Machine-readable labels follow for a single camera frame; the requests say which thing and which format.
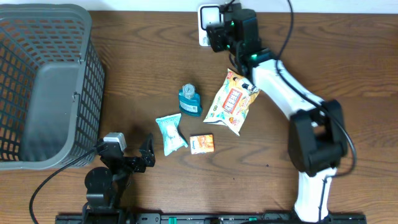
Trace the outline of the light teal candy packet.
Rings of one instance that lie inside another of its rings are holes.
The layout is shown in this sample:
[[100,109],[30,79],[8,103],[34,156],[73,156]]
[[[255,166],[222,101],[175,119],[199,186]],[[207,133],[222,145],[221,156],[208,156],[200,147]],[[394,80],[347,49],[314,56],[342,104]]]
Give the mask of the light teal candy packet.
[[162,133],[165,156],[170,155],[172,152],[177,151],[181,147],[188,147],[188,143],[180,135],[178,130],[181,117],[182,114],[177,113],[155,119],[159,126],[160,132]]

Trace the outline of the small orange box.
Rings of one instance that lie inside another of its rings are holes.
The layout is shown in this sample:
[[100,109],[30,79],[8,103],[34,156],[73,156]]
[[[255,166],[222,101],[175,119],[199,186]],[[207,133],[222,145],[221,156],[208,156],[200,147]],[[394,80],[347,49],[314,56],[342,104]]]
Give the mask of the small orange box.
[[206,154],[215,151],[212,134],[190,136],[191,154]]

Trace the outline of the teal mouthwash bottle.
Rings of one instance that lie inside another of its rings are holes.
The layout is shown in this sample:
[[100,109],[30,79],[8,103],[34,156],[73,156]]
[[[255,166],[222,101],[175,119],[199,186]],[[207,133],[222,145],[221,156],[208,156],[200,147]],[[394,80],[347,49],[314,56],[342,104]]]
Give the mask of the teal mouthwash bottle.
[[180,111],[190,116],[201,116],[202,107],[200,95],[191,83],[187,83],[178,93]]

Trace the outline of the yellow snack bag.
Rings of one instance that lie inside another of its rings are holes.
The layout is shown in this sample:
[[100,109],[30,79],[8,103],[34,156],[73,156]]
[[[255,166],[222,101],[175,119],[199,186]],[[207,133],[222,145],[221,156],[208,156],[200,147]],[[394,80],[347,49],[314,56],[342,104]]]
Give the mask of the yellow snack bag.
[[249,106],[259,93],[260,89],[246,77],[228,69],[223,85],[215,95],[203,122],[226,126],[239,136]]

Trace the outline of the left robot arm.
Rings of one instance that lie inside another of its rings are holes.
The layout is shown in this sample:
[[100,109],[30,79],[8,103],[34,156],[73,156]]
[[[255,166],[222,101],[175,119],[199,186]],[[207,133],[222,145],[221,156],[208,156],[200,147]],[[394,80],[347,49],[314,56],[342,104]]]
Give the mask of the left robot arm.
[[153,140],[153,134],[148,134],[139,148],[139,157],[124,155],[127,145],[123,133],[109,133],[93,146],[104,166],[90,170],[85,177],[87,203],[83,207],[82,223],[135,222],[134,215],[120,207],[120,201],[131,183],[131,175],[154,167]]

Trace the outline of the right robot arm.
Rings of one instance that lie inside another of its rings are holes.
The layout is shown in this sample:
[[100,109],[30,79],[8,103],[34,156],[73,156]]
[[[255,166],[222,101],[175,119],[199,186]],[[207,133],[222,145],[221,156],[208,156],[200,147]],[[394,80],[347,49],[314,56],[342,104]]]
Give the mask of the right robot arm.
[[341,105],[304,88],[284,67],[280,54],[263,46],[256,12],[231,1],[198,8],[199,43],[230,52],[239,74],[262,90],[289,121],[288,153],[298,170],[294,213],[302,223],[330,221],[332,178],[348,152]]

